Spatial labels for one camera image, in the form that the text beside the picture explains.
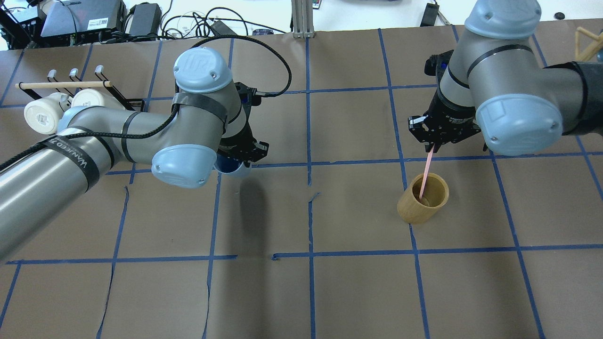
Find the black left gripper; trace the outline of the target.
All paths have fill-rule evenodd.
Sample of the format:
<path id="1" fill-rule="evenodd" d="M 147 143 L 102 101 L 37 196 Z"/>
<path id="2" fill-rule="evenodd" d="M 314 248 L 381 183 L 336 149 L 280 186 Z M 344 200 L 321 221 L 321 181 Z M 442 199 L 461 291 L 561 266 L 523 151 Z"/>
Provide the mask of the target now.
<path id="1" fill-rule="evenodd" d="M 220 140 L 217 154 L 235 161 L 257 162 L 265 158 L 269 152 L 269 143 L 257 141 L 253 137 L 249 122 L 232 137 Z"/>

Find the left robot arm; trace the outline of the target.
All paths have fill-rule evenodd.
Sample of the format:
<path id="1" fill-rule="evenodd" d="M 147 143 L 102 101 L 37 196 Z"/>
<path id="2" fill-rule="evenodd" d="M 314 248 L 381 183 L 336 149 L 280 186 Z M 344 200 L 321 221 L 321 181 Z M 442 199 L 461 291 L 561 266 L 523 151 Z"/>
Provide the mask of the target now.
<path id="1" fill-rule="evenodd" d="M 1 165 L 1 263 L 121 161 L 148 164 L 172 186 L 202 187 L 213 170 L 244 175 L 267 156 L 249 123 L 255 90 L 236 83 L 209 47 L 184 51 L 173 67 L 171 112 L 76 106 L 58 131 Z"/>

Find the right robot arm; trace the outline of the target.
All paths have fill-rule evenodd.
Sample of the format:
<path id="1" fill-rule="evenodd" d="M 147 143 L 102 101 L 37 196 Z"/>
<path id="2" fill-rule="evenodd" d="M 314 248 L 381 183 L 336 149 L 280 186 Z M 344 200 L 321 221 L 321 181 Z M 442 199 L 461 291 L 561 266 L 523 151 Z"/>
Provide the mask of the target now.
<path id="1" fill-rule="evenodd" d="M 455 49 L 425 62 L 437 89 L 407 123 L 426 152 L 479 133 L 504 156 L 540 152 L 566 135 L 601 135 L 602 64 L 538 66 L 529 37 L 540 18 L 536 0 L 476 2 Z"/>

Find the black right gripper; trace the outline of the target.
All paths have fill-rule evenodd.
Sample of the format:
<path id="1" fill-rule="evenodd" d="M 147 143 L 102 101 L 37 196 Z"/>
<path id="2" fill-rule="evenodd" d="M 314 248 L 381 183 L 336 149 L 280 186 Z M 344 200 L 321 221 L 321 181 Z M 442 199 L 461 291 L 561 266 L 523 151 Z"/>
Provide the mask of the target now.
<path id="1" fill-rule="evenodd" d="M 426 153 L 435 146 L 438 153 L 443 145 L 456 144 L 481 132 L 475 114 L 474 107 L 456 105 L 441 92 L 435 92 L 424 116 L 408 118 L 408 130 L 424 144 Z"/>

